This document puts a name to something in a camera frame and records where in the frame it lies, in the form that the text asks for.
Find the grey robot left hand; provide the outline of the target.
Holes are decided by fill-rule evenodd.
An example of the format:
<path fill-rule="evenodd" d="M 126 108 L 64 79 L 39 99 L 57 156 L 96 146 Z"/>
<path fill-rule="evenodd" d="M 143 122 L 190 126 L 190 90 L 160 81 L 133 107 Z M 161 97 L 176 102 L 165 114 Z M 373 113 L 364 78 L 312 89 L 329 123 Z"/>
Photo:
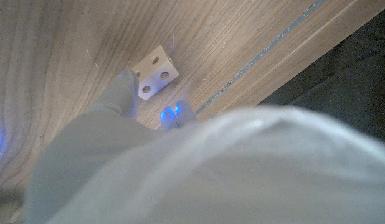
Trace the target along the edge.
<path fill-rule="evenodd" d="M 29 223 L 385 223 L 385 143 L 294 107 L 136 120 L 125 70 L 40 155 Z"/>

